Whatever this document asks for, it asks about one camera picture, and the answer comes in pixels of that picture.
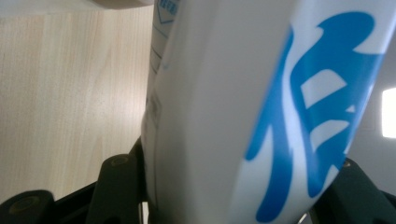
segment paper packaging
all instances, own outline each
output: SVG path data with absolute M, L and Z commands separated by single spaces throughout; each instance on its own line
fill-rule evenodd
M 395 5 L 182 1 L 142 132 L 160 222 L 296 222 L 344 162 Z

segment light wood grain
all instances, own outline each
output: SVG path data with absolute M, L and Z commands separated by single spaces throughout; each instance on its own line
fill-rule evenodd
M 152 7 L 0 20 L 0 203 L 95 181 L 140 135 Z

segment bright light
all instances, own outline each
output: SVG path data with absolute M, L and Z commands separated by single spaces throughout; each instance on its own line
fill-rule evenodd
M 396 88 L 382 92 L 382 135 L 396 138 Z

